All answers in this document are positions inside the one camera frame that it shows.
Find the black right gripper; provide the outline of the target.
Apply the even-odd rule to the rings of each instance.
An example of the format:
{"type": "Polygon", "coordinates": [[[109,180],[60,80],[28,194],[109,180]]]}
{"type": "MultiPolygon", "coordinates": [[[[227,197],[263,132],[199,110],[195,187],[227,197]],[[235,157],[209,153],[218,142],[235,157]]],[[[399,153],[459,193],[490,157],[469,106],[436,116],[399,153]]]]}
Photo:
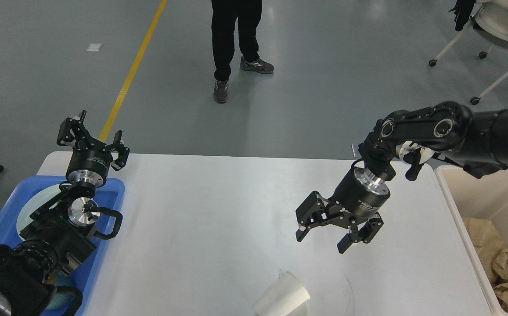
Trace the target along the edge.
{"type": "Polygon", "coordinates": [[[352,244],[370,243],[383,227],[378,210],[390,198],[390,190],[383,180],[368,174],[368,169],[352,167],[329,199],[310,192],[295,211],[299,226],[296,240],[301,242],[312,228],[335,225],[348,228],[337,244],[340,254],[352,244]]]}

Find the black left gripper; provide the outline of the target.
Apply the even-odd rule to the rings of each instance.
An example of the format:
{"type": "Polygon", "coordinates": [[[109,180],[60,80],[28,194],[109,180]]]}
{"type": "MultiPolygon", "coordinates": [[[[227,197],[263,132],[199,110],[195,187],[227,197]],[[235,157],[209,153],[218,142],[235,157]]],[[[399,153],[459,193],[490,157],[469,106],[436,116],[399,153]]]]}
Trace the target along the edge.
{"type": "Polygon", "coordinates": [[[98,150],[98,140],[84,126],[87,111],[67,117],[59,127],[56,144],[73,149],[65,177],[68,182],[88,182],[100,188],[107,182],[109,167],[119,171],[126,166],[130,149],[122,141],[122,130],[115,133],[113,143],[98,150]],[[113,159],[111,153],[117,152],[113,159]]]}

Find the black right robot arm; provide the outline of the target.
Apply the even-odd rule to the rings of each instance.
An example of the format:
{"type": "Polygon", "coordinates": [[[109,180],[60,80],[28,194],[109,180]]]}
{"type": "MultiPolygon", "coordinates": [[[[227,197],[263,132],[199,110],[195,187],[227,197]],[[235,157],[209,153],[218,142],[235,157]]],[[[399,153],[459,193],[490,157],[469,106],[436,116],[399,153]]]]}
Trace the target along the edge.
{"type": "Polygon", "coordinates": [[[347,230],[338,242],[344,253],[352,244],[369,243],[383,227],[379,208],[390,197],[387,182],[396,176],[392,160],[410,166],[415,181],[424,164],[435,159],[462,168],[480,179],[508,168],[508,109],[473,112],[454,101],[415,111],[398,110],[379,119],[358,145],[359,161],[330,198],[313,191],[296,209],[296,240],[318,226],[347,230]]]}

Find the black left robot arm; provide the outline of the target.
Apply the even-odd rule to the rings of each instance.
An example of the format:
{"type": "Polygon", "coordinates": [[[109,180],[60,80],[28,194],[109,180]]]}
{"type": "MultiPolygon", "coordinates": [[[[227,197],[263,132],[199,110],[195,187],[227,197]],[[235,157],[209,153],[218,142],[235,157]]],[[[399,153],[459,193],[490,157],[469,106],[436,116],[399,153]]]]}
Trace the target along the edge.
{"type": "Polygon", "coordinates": [[[58,192],[31,212],[19,245],[0,244],[0,316],[39,316],[57,294],[70,298],[65,316],[75,315],[83,293],[51,284],[52,274],[67,276],[79,268],[97,248],[92,238],[109,240],[119,233],[122,214],[99,206],[94,196],[110,168],[119,171],[126,165],[130,150],[121,130],[111,144],[91,136],[85,116],[83,110],[60,126],[57,144],[73,151],[58,192]]]}

